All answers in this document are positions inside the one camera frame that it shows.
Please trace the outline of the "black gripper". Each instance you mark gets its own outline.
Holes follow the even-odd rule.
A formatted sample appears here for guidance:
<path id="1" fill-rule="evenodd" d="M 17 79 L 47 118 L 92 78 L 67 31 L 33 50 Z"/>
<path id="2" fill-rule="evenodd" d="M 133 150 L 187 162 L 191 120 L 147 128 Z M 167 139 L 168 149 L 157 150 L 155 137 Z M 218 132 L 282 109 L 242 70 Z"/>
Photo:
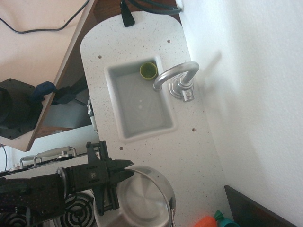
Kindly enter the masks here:
<path id="1" fill-rule="evenodd" d="M 71 166 L 63 171 L 66 175 L 67 191 L 71 194 L 91 189 L 97 213 L 103 216 L 105 212 L 118 208 L 114 186 L 134 175 L 133 171 L 125 169 L 132 166 L 133 162 L 110 158 L 105 141 L 88 142 L 86 149 L 86 164 Z"/>

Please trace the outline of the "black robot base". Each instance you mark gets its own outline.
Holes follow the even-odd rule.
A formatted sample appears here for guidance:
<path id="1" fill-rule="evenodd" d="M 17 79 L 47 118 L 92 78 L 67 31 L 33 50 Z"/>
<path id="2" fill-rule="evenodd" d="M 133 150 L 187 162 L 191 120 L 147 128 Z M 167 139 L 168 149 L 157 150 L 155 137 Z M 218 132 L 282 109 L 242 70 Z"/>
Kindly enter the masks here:
<path id="1" fill-rule="evenodd" d="M 0 135 L 13 140 L 34 130 L 41 111 L 42 103 L 29 100 L 35 87 L 15 79 L 0 83 Z"/>

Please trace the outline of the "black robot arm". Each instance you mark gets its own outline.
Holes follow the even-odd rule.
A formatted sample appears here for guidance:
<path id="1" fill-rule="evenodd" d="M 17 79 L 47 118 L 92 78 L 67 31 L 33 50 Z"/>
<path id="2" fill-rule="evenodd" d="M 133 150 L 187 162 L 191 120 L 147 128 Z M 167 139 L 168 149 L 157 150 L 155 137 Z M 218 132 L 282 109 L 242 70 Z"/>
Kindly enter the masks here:
<path id="1" fill-rule="evenodd" d="M 118 183 L 133 176 L 126 170 L 131 160 L 109 157 L 106 142 L 88 142 L 86 164 L 58 168 L 57 172 L 32 178 L 0 179 L 0 211 L 26 217 L 31 227 L 62 216 L 69 195 L 91 189 L 99 216 L 119 208 Z"/>

